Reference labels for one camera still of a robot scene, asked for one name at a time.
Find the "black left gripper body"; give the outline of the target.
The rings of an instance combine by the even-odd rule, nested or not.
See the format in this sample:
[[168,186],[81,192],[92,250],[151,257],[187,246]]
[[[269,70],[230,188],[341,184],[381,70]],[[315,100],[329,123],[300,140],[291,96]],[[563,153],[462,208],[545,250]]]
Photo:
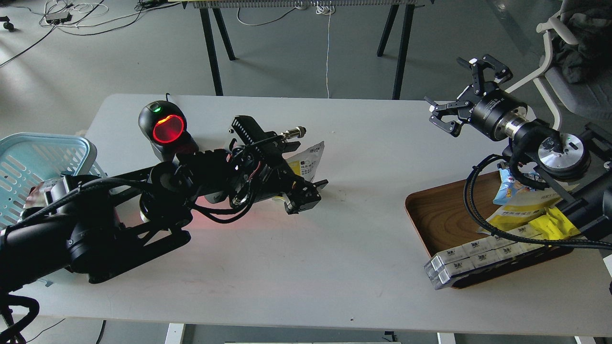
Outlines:
[[271,172],[284,161],[284,153],[299,148],[300,143],[291,139],[301,139],[306,129],[298,126],[281,133],[264,131],[251,116],[239,115],[232,120],[229,134],[228,198],[231,208],[238,211],[271,198],[265,189]]

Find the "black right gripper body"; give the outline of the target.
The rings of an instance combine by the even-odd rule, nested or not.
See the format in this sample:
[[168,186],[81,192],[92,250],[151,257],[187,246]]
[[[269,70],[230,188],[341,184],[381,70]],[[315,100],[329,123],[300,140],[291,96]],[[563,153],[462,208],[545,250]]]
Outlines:
[[505,91],[487,92],[475,104],[470,124],[492,141],[513,139],[527,123],[527,105]]

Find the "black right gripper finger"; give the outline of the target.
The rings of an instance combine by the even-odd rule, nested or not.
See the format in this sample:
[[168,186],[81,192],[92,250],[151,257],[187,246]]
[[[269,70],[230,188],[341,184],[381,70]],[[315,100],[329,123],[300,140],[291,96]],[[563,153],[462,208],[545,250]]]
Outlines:
[[[461,67],[470,69],[472,74],[471,87],[474,94],[479,97],[483,97],[486,92],[498,89],[500,84],[513,78],[511,69],[489,54],[485,54],[481,58],[472,58],[469,61],[457,57],[457,63]],[[485,81],[484,70],[487,68],[494,71],[494,81]]]
[[[469,100],[457,100],[443,105],[437,104],[429,97],[424,97],[424,100],[430,105],[429,121],[453,137],[458,137],[463,124],[470,122],[471,112],[475,106],[474,102]],[[444,116],[456,116],[457,119],[444,122],[442,120]]]

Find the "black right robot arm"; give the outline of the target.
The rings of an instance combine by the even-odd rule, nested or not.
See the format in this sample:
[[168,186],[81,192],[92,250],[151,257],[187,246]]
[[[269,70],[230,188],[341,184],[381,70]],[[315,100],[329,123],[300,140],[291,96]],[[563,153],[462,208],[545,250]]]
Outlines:
[[[602,238],[611,233],[611,172],[603,173],[576,192],[568,192],[561,182],[580,180],[590,167],[590,155],[611,160],[611,135],[594,124],[584,133],[572,135],[551,128],[542,120],[527,120],[524,102],[503,91],[499,85],[511,80],[509,67],[490,56],[457,62],[470,70],[472,83],[455,102],[437,104],[430,98],[430,122],[453,137],[464,124],[470,124],[492,141],[509,139],[502,155],[492,154],[473,167],[466,179],[463,201],[470,217],[492,235],[514,242],[549,247],[610,250]],[[533,189],[555,190],[557,205],[530,221],[542,239],[524,238],[492,226],[477,211],[473,189],[477,176],[490,163],[505,161],[511,175]]]

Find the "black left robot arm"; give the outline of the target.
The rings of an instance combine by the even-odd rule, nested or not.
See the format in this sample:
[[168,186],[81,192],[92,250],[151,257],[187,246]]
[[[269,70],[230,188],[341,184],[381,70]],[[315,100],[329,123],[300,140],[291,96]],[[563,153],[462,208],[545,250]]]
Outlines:
[[258,201],[285,198],[288,214],[312,209],[328,181],[295,173],[284,153],[299,147],[304,127],[263,131],[250,116],[236,116],[225,149],[201,151],[177,112],[140,126],[164,158],[149,168],[111,178],[64,175],[48,191],[33,189],[44,206],[24,207],[1,232],[3,344],[23,344],[22,330],[39,313],[33,298],[14,291],[60,269],[86,274],[91,284],[178,249],[193,211],[217,224],[242,218]]

